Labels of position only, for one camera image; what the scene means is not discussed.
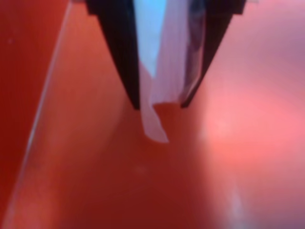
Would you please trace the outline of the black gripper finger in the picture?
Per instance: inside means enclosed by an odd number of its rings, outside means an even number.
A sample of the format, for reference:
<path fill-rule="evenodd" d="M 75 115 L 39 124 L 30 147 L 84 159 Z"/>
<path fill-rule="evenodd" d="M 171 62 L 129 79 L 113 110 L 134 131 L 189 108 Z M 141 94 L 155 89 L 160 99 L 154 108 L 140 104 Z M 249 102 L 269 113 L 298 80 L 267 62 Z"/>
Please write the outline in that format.
<path fill-rule="evenodd" d="M 203 81 L 231 19 L 244 11 L 244 0 L 189 0 L 187 22 L 190 44 L 181 107 L 188 107 Z"/>
<path fill-rule="evenodd" d="M 140 109 L 140 86 L 135 13 L 132 0 L 87 0 L 97 17 L 112 60 L 134 109 Z"/>

